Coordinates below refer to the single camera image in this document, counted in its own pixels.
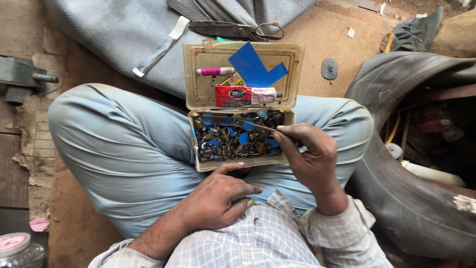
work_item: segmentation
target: pink thread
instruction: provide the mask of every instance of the pink thread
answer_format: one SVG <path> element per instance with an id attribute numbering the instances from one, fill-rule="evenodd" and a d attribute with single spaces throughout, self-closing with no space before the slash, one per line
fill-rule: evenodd
<path id="1" fill-rule="evenodd" d="M 200 69 L 202 72 L 202 76 L 212 76 L 212 75 L 220 75 L 221 70 L 220 68 L 203 68 Z"/>

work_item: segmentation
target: glue tube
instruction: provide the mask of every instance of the glue tube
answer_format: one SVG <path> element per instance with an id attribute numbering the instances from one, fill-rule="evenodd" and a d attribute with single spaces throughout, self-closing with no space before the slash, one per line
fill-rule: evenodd
<path id="1" fill-rule="evenodd" d="M 238 107 L 253 104 L 273 103 L 281 98 L 282 92 L 274 87 L 215 85 L 217 107 Z"/>

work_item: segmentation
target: hand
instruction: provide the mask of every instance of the hand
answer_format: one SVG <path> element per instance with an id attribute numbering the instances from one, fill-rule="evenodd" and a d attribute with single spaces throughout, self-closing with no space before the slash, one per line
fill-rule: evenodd
<path id="1" fill-rule="evenodd" d="M 309 188 L 318 210 L 337 215 L 347 207 L 347 197 L 336 179 L 337 142 L 319 128 L 306 123 L 278 126 L 273 133 L 288 158 L 296 179 Z M 301 141 L 307 151 L 301 153 L 289 137 Z"/>
<path id="2" fill-rule="evenodd" d="M 243 163 L 222 164 L 174 207 L 183 215 L 181 223 L 189 232 L 230 226 L 253 204 L 253 199 L 246 196 L 263 192 L 258 186 L 226 175 L 240 168 Z"/>
<path id="3" fill-rule="evenodd" d="M 219 166 L 128 247 L 150 258 L 165 260 L 191 232 L 230 226 L 253 204 L 253 199 L 246 196 L 263 192 L 258 186 L 226 175 L 242 167 L 243 163 Z"/>

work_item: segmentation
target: scissors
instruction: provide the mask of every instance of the scissors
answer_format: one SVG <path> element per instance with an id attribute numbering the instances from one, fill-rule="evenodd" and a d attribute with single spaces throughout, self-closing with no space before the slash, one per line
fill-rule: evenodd
<path id="1" fill-rule="evenodd" d="M 259 28 L 263 26 L 278 27 L 280 36 L 261 34 Z M 269 40 L 280 40 L 284 36 L 284 29 L 277 23 L 263 23 L 257 27 L 244 24 L 236 24 L 222 21 L 192 21 L 188 26 L 191 30 L 204 35 L 238 38 L 252 42 L 268 42 Z"/>

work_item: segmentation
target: plastic box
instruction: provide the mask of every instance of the plastic box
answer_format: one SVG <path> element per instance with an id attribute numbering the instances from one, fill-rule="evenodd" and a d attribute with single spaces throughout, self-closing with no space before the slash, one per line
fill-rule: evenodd
<path id="1" fill-rule="evenodd" d="M 200 163 L 192 116 L 194 112 L 246 113 L 259 110 L 281 110 L 285 115 L 284 125 L 291 125 L 296 122 L 295 114 L 291 109 L 296 105 L 299 77 L 305 50 L 303 44 L 252 42 L 253 48 L 268 70 L 281 62 L 286 66 L 288 74 L 270 86 L 276 88 L 276 91 L 283 92 L 283 97 L 277 98 L 276 102 L 266 105 L 246 105 L 226 109 L 216 107 L 215 85 L 224 82 L 228 77 L 197 76 L 196 69 L 232 67 L 228 58 L 243 44 L 245 44 L 245 42 L 242 41 L 218 42 L 207 39 L 204 40 L 202 44 L 182 45 L 185 68 L 186 103 L 187 108 L 191 110 L 188 114 L 191 127 L 191 142 L 195 148 L 195 168 L 199 172 L 214 170 L 224 162 L 207 161 Z M 225 163 L 233 162 L 244 162 L 245 167 L 251 167 L 258 165 L 287 164 L 288 160 L 284 154 L 282 154 L 279 156 L 261 155 L 250 158 L 243 157 L 237 160 L 230 158 Z"/>

